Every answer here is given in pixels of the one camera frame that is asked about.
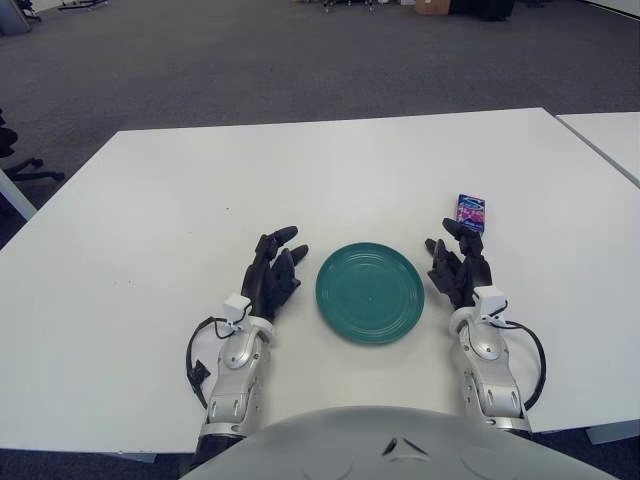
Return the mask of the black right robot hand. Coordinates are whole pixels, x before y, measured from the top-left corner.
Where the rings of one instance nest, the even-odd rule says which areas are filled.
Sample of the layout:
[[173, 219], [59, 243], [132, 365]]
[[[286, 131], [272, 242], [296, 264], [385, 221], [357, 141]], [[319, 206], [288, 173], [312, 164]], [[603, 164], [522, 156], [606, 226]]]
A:
[[455, 310], [473, 307], [474, 289], [492, 285], [490, 266], [482, 254], [481, 236], [454, 219], [444, 218], [442, 225], [458, 242], [463, 259], [449, 251], [442, 239], [426, 239], [425, 247], [432, 257], [428, 277], [437, 290], [449, 298]]

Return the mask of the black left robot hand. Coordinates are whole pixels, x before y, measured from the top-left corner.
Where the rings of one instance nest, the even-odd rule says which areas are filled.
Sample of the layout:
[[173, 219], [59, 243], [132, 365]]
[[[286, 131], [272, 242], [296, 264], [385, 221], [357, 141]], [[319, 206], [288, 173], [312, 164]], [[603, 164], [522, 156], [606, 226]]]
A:
[[251, 302], [253, 316], [272, 323], [277, 311], [300, 286], [296, 266], [307, 255], [309, 247], [285, 247], [297, 234], [296, 226], [288, 226], [259, 238], [241, 287], [241, 295]]

